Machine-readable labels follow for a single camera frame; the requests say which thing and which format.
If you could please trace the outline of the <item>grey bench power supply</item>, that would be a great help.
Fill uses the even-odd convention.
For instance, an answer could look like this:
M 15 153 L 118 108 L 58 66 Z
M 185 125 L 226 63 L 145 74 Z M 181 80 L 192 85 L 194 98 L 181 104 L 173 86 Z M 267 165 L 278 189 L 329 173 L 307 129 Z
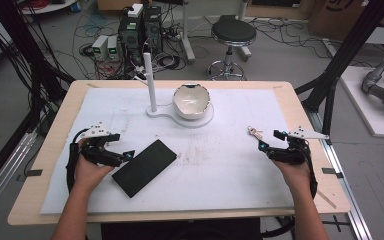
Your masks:
M 99 36 L 92 44 L 94 57 L 97 61 L 104 61 L 108 57 L 108 37 L 106 35 Z
M 111 61 L 119 60 L 118 38 L 116 35 L 108 37 L 108 55 Z

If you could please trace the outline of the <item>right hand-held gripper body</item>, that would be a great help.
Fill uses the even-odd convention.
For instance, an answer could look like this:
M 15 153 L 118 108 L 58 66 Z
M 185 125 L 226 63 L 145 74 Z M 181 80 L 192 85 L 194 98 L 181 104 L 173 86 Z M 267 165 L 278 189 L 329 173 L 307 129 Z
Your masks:
M 326 134 L 306 129 L 301 126 L 288 132 L 275 130 L 273 136 L 282 141 L 286 141 L 288 147 L 286 149 L 281 149 L 266 144 L 265 154 L 271 160 L 291 165 L 299 165 L 311 161 L 311 151 L 308 139 L 327 140 L 329 138 Z

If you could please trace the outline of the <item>black computer tower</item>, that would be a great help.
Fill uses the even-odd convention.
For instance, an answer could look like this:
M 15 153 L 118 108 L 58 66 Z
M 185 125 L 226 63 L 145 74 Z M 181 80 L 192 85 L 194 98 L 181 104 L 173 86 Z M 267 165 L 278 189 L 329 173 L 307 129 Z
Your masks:
M 125 62 L 131 65 L 141 65 L 141 48 L 143 44 L 141 17 L 129 17 L 127 14 L 124 14 L 120 21 L 118 33 Z
M 148 48 L 154 53 L 163 50 L 161 14 L 160 6 L 148 6 L 143 15 L 146 42 Z

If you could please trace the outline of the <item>black tape strip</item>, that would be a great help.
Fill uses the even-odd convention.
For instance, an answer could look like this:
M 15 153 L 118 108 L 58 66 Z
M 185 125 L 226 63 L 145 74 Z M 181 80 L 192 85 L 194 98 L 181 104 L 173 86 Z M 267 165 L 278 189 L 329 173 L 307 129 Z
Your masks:
M 43 171 L 42 169 L 28 170 L 27 172 L 25 172 L 23 174 L 19 174 L 16 177 L 16 181 L 18 181 L 18 182 L 25 182 L 25 180 L 28 177 L 41 176 L 42 171 Z
M 338 179 L 342 179 L 344 178 L 344 175 L 342 172 L 337 172 L 334 168 L 322 168 L 322 172 L 324 174 L 331 174 L 331 175 L 335 175 Z

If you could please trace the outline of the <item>brown cardboard box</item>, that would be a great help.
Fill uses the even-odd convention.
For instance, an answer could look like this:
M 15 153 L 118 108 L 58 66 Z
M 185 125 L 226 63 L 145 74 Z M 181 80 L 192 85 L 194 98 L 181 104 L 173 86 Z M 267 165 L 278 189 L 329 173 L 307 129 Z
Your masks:
M 333 40 L 344 40 L 358 19 L 363 16 L 362 26 L 377 18 L 378 26 L 384 25 L 384 14 L 379 9 L 365 10 L 376 0 L 316 0 L 309 17 L 308 32 L 312 36 Z

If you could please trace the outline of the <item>white floor platform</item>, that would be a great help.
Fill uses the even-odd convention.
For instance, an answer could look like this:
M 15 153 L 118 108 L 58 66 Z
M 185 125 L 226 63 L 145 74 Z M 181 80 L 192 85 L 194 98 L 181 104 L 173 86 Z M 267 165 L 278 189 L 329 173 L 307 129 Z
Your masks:
M 371 135 L 384 137 L 384 104 L 361 90 L 363 78 L 370 71 L 372 68 L 349 66 L 341 76 L 341 83 Z

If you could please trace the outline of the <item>person's right hand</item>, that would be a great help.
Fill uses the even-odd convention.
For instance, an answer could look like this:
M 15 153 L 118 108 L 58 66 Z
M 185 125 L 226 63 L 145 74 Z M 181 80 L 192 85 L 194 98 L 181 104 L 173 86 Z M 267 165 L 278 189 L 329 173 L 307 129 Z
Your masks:
M 274 164 L 281 171 L 293 197 L 311 196 L 310 171 L 306 164 L 290 165 L 279 161 L 274 161 Z

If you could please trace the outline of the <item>white eggshell-shaped bowl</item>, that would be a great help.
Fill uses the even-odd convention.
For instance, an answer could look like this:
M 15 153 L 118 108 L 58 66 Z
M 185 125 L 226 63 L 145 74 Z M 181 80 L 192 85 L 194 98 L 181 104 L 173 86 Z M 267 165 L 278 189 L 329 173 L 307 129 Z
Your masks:
M 210 94 L 204 86 L 187 83 L 176 89 L 172 103 L 178 116 L 186 120 L 196 120 L 207 112 L 210 100 Z

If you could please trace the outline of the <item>flat black rectangular box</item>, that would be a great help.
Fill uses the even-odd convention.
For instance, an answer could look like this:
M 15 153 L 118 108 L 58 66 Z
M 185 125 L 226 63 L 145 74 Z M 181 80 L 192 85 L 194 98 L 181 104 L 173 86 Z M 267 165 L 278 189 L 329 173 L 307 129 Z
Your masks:
M 132 198 L 176 158 L 177 154 L 157 139 L 114 173 L 112 178 Z

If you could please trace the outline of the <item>person's left hand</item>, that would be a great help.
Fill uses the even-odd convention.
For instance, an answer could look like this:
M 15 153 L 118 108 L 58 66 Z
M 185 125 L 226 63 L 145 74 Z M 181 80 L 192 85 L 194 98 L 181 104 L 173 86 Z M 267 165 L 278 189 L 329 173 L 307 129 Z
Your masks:
M 112 170 L 111 166 L 94 164 L 79 154 L 73 190 L 92 192 Z

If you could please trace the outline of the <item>white stand with pole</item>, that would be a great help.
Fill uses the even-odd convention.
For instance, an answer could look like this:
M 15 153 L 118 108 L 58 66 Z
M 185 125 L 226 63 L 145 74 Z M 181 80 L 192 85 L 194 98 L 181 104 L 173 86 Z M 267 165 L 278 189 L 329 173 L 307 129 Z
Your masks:
M 151 54 L 145 52 L 143 54 L 144 64 L 145 64 L 145 77 L 146 82 L 145 85 L 148 88 L 149 98 L 150 98 L 150 106 L 147 108 L 146 112 L 149 117 L 157 118 L 157 117 L 167 117 L 173 120 L 176 124 L 185 127 L 185 128 L 200 128 L 207 124 L 209 124 L 214 117 L 214 107 L 210 100 L 209 109 L 204 114 L 204 116 L 200 119 L 196 120 L 186 120 L 181 118 L 175 112 L 172 100 L 169 104 L 158 105 L 156 99 L 156 91 L 155 91 L 155 83 L 154 77 L 152 73 L 152 62 L 151 62 Z

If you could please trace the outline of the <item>black round stool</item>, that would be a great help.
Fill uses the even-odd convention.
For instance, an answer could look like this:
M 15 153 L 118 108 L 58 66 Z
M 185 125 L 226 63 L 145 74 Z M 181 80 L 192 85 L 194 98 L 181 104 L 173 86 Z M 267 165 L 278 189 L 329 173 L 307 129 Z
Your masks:
M 214 61 L 206 70 L 210 80 L 232 78 L 238 81 L 246 81 L 245 72 L 241 66 L 232 61 L 233 49 L 251 45 L 257 36 L 256 30 L 249 23 L 237 19 L 235 16 L 221 16 L 212 25 L 212 38 L 227 46 L 223 60 Z

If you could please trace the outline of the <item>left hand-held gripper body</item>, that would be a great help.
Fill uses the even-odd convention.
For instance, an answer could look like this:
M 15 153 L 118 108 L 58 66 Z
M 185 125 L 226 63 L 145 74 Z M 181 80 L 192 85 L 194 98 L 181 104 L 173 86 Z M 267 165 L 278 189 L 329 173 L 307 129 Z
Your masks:
M 118 141 L 119 134 L 111 133 L 102 123 L 92 125 L 80 134 L 84 139 L 81 146 L 81 154 L 86 160 L 94 164 L 119 167 L 123 163 L 123 155 L 105 149 L 109 142 Z

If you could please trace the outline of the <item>aluminium frame rail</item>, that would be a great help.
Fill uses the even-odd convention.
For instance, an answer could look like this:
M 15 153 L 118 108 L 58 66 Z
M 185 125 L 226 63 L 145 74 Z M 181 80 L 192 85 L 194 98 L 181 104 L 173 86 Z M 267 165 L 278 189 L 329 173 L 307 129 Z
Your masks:
M 9 156 L 4 158 L 4 164 L 0 168 L 0 195 L 8 186 L 17 169 L 26 158 L 36 139 L 36 131 L 25 133 L 21 139 L 17 141 Z
M 335 175 L 339 180 L 344 194 L 350 204 L 350 210 L 347 212 L 346 216 L 351 225 L 351 228 L 354 232 L 354 235 L 357 240 L 373 240 L 372 235 L 368 229 L 366 221 L 360 211 L 358 203 L 354 197 L 354 194 L 351 190 L 351 187 L 347 181 L 346 175 L 341 166 L 340 160 L 334 150 L 330 136 L 327 136 L 326 139 L 320 141 L 323 150 L 327 155 L 327 159 L 332 165 L 332 168 L 335 171 Z

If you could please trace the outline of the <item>white box with black plug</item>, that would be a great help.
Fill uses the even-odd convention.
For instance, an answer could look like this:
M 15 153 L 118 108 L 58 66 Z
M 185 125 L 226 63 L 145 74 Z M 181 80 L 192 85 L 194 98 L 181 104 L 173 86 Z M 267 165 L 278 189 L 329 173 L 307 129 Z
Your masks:
M 140 14 L 142 13 L 143 5 L 140 3 L 134 3 L 130 10 L 128 11 L 127 15 L 131 18 L 138 18 Z

